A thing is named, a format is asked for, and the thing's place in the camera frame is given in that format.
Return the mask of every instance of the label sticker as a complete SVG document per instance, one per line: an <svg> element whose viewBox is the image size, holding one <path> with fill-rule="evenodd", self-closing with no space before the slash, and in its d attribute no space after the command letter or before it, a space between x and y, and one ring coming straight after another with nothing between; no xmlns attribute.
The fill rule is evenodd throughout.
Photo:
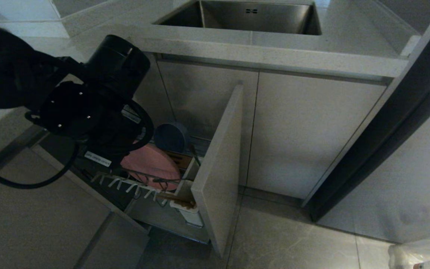
<svg viewBox="0 0 430 269"><path fill-rule="evenodd" d="M121 111L122 115L136 124L140 123L140 117L137 116L137 113L130 108L130 106L125 105L124 109Z"/></svg>
<svg viewBox="0 0 430 269"><path fill-rule="evenodd" d="M97 163L99 163L105 167L109 167L110 164L112 163L112 161L109 161L106 158L101 157L101 156L95 154L94 152L90 152L90 151L87 151L84 154L84 157L88 158L89 160L93 160L94 162L97 162Z"/></svg>

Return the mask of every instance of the gray tile floor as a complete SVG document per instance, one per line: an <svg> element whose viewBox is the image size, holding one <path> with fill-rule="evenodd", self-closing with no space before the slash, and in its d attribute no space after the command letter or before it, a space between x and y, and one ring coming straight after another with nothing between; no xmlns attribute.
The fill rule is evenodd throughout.
<svg viewBox="0 0 430 269"><path fill-rule="evenodd" d="M387 269L390 244L313 225L300 200L241 188L229 246L211 245L153 228L137 268Z"/></svg>

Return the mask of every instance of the white plastic bag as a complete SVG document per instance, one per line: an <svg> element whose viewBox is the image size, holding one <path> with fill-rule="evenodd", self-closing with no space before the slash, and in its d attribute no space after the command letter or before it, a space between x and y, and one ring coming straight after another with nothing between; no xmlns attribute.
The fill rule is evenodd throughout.
<svg viewBox="0 0 430 269"><path fill-rule="evenodd" d="M389 269L412 269L415 264L430 261L430 240L389 247Z"/></svg>

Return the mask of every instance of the pull-out drawer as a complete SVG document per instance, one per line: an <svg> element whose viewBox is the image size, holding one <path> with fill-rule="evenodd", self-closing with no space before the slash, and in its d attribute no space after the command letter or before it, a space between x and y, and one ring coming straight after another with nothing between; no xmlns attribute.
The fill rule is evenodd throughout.
<svg viewBox="0 0 430 269"><path fill-rule="evenodd" d="M192 161L184 177L193 182L189 189L202 220L201 227L187 223L178 209L152 199L133 200L126 213L149 223L203 243L210 240L216 252L223 254L235 208L239 182L239 160L243 109L243 87L237 85L218 124L200 167Z"/></svg>

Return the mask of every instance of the kitchen countertop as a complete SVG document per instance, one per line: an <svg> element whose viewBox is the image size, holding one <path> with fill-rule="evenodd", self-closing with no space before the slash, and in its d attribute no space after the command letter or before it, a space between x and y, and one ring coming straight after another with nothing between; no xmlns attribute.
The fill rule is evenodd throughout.
<svg viewBox="0 0 430 269"><path fill-rule="evenodd" d="M315 0L322 35L279 34L154 25L187 0L138 0L131 10L71 38L24 38L35 49L87 61L107 34L143 51L341 73L398 76L408 63L356 0ZM306 0L262 0L309 4ZM78 23L84 14L78 14Z"/></svg>

